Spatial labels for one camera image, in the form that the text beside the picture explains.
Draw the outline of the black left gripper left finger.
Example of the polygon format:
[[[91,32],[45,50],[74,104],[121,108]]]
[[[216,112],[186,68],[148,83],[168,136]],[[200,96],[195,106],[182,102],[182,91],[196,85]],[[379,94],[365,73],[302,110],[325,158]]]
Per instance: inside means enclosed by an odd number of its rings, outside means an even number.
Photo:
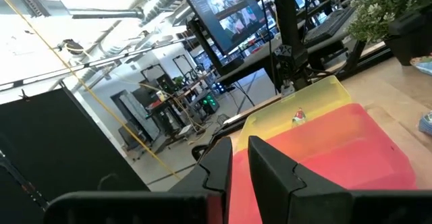
[[[225,138],[166,192],[71,192],[52,201],[43,224],[227,224],[232,142]]]

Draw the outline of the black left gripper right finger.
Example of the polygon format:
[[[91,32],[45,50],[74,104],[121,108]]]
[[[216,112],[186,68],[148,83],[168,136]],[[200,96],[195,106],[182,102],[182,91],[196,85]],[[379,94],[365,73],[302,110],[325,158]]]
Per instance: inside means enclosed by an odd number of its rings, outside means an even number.
[[[258,136],[248,160],[263,224],[432,224],[432,190],[349,190]]]

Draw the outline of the red and blue granola bar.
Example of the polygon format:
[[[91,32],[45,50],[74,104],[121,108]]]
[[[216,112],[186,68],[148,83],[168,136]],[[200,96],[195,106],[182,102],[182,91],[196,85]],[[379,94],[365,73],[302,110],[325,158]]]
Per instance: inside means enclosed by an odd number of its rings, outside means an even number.
[[[422,57],[415,57],[410,60],[410,64],[420,72],[432,76],[432,54]]]
[[[292,118],[292,125],[297,126],[297,125],[304,124],[305,122],[306,122],[306,114],[304,113],[302,108],[299,107]]]

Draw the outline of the blue wrapped granola bar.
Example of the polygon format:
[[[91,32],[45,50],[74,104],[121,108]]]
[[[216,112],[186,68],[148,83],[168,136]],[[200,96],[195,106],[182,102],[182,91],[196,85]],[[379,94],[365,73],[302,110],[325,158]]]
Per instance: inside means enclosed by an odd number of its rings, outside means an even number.
[[[429,136],[432,136],[432,111],[424,114],[418,123],[418,130]]]

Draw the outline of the computer tower with green lights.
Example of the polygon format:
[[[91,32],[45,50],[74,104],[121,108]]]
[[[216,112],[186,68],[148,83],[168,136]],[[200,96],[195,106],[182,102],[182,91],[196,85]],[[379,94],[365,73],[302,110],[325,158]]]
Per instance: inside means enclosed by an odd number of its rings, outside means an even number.
[[[219,109],[219,103],[215,99],[214,95],[210,92],[204,96],[201,102],[202,102],[202,109],[208,115],[215,114]]]

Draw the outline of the pink translucent plastic bin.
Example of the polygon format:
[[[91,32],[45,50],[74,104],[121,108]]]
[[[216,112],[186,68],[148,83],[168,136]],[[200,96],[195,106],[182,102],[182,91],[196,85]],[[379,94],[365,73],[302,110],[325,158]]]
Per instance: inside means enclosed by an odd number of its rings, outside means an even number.
[[[316,118],[291,116],[291,111],[260,111],[247,119],[233,157],[229,224],[262,224],[249,174],[249,136],[258,136],[344,188],[417,188],[408,157],[361,105],[344,105]]]

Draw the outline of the yellow translucent plastic bin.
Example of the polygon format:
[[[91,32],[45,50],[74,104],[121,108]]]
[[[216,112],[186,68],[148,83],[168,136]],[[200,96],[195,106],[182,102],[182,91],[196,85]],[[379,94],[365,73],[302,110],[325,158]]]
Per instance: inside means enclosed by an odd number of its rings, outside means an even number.
[[[249,136],[267,140],[294,128],[292,118],[299,107],[308,122],[351,102],[350,94],[335,76],[324,78],[249,115],[236,150],[247,148]]]

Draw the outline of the black monitor desk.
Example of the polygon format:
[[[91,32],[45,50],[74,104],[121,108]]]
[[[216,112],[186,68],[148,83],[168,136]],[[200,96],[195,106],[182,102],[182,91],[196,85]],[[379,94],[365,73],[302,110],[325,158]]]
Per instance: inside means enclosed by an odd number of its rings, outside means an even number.
[[[331,38],[309,47],[307,49],[308,62],[311,65],[318,65],[319,56],[329,55],[331,53],[330,46],[341,42],[348,35],[348,31],[341,28]],[[231,84],[257,70],[260,70],[261,68],[264,68],[266,65],[269,65],[269,55],[269,42],[267,42],[261,46],[256,53],[249,55],[240,67],[234,69],[224,76],[218,77],[218,79],[216,79],[216,83]]]

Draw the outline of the black partition panel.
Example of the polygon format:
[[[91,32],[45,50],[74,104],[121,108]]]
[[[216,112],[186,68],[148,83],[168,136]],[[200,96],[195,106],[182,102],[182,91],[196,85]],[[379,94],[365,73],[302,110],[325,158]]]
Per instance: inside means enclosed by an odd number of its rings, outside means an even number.
[[[76,191],[147,189],[66,89],[0,105],[0,151],[47,202]]]

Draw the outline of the black computer monitor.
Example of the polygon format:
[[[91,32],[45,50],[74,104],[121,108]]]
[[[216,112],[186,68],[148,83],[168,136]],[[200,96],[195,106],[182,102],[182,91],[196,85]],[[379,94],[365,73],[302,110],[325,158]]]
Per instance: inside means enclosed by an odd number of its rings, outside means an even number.
[[[265,25],[265,14],[257,0],[187,2],[224,55]]]

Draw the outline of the black keyboard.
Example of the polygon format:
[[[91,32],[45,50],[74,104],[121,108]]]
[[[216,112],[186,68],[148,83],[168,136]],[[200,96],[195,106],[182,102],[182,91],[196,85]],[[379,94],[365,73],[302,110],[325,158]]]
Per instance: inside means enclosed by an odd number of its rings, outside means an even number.
[[[306,33],[304,45],[306,47],[311,47],[331,38],[354,11],[355,9],[353,7],[346,7],[333,11],[322,24]]]

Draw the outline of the potted plant in black pot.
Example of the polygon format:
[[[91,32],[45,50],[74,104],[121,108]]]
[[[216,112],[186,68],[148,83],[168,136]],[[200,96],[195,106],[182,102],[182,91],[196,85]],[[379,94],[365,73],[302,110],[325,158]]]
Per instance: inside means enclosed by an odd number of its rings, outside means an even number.
[[[356,14],[348,27],[361,41],[382,41],[401,65],[432,55],[432,0],[353,0]]]

